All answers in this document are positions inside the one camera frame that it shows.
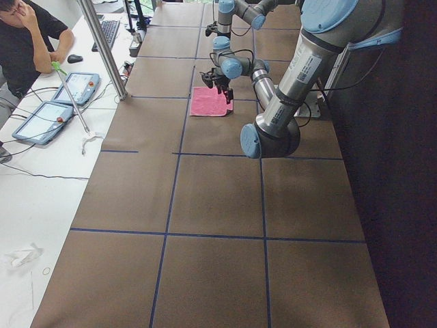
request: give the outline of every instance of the person's arm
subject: person's arm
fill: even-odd
[[[74,43],[74,34],[71,29],[66,29],[59,36],[59,46],[56,51],[50,53],[52,62],[63,63],[67,58],[67,54],[70,51]]]
[[[35,11],[30,5],[20,2],[16,15],[29,30],[32,37],[35,69],[41,73],[50,73],[52,71],[51,57],[47,50],[47,45],[42,39]]]

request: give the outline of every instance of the computer mouse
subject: computer mouse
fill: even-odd
[[[83,61],[83,57],[79,55],[69,55],[67,58],[67,62],[69,64],[78,63]]]

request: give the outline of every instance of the green clamp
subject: green clamp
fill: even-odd
[[[61,63],[59,63],[58,61],[52,61],[52,66],[57,72],[61,72],[64,75],[67,75],[67,73],[64,70],[62,70]]]

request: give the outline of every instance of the tablet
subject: tablet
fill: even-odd
[[[67,75],[66,82],[76,104],[84,106],[96,91],[100,77],[96,73],[71,72]],[[64,85],[58,88],[51,101],[73,105]]]
[[[33,144],[45,145],[60,132],[72,116],[73,107],[44,101],[12,133],[12,136],[15,139],[28,141]]]

